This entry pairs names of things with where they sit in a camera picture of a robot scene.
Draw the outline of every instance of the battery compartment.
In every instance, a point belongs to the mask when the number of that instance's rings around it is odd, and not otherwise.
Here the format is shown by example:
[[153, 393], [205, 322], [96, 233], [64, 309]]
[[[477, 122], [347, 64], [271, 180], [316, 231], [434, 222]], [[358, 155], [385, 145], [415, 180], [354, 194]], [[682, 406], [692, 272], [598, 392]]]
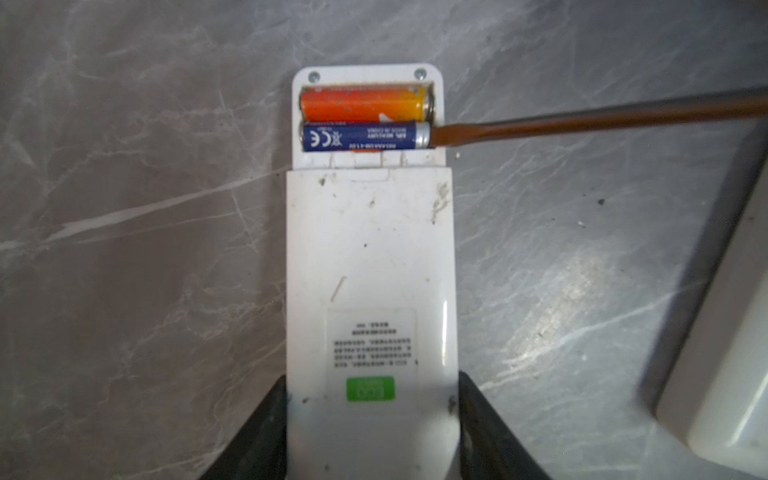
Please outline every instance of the battery compartment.
[[[444, 121], [443, 81], [440, 71], [428, 64], [399, 65], [350, 65], [336, 67], [307, 67], [301, 69], [293, 78], [292, 119], [293, 119], [293, 168], [391, 168], [416, 166], [445, 166], [445, 148], [422, 148], [418, 150], [383, 150], [383, 151], [304, 151], [302, 142], [303, 124], [306, 121], [302, 108], [302, 96], [308, 91], [350, 91], [370, 92], [389, 88], [421, 89], [431, 101], [426, 108], [426, 121], [431, 125], [442, 125]], [[365, 95], [353, 94], [359, 101]], [[330, 98], [329, 107], [339, 101], [339, 95], [326, 95]], [[338, 116], [324, 118], [324, 121], [339, 121]], [[347, 118], [347, 121], [359, 121], [359, 118]]]

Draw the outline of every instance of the gray marble countertop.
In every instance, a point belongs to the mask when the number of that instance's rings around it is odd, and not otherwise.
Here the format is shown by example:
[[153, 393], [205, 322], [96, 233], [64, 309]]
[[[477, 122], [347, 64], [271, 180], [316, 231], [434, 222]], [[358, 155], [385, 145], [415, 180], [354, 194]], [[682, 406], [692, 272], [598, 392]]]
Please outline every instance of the gray marble countertop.
[[[733, 0], [1, 0], [0, 478], [195, 478], [284, 372], [299, 68], [431, 62], [447, 119], [490, 121], [768, 84], [767, 25]], [[748, 478], [649, 405], [766, 140], [449, 151], [460, 364], [553, 478]]]

